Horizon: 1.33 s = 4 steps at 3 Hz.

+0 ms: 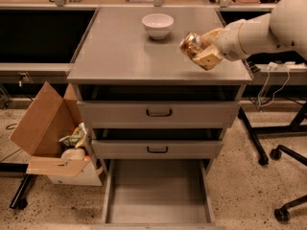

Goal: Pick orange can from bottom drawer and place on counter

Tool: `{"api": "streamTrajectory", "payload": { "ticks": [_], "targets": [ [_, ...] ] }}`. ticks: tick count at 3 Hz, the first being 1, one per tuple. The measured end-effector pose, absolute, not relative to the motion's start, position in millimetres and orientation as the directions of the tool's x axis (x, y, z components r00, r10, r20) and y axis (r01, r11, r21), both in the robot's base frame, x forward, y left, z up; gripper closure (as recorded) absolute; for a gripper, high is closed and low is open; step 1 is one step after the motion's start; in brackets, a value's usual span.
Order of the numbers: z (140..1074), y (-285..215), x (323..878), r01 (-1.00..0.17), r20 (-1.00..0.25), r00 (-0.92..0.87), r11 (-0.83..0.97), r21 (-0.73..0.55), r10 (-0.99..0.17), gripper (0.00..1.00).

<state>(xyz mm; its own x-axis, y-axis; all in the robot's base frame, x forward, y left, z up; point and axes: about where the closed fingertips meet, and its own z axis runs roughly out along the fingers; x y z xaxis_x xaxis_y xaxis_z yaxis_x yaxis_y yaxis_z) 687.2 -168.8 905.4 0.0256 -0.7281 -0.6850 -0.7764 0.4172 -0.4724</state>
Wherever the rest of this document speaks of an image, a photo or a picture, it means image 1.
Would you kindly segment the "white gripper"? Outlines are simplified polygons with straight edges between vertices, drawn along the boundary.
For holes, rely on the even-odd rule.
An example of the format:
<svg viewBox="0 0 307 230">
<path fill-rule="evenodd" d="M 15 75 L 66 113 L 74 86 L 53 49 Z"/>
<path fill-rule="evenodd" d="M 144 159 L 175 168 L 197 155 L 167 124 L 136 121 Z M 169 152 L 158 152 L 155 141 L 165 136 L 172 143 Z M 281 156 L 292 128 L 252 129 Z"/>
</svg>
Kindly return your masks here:
<svg viewBox="0 0 307 230">
<path fill-rule="evenodd" d="M 241 19 L 229 23 L 223 29 L 217 28 L 203 34 L 201 41 L 208 47 L 196 54 L 192 61 L 204 70 L 211 70 L 223 57 L 230 61 L 246 58 L 248 55 L 242 49 L 239 38 L 240 29 L 245 22 L 245 19 Z"/>
</svg>

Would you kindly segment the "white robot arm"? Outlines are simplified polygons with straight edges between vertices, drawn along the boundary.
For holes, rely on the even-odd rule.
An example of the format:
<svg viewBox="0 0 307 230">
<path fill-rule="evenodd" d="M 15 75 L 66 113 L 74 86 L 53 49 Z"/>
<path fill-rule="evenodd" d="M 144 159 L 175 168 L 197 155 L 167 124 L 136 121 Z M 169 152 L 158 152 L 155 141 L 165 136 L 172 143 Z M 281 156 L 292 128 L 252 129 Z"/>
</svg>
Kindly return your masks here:
<svg viewBox="0 0 307 230">
<path fill-rule="evenodd" d="M 224 58 L 297 52 L 307 58 L 307 0 L 280 0 L 271 12 L 229 23 L 201 36 L 204 49 L 192 61 L 210 70 Z"/>
</svg>

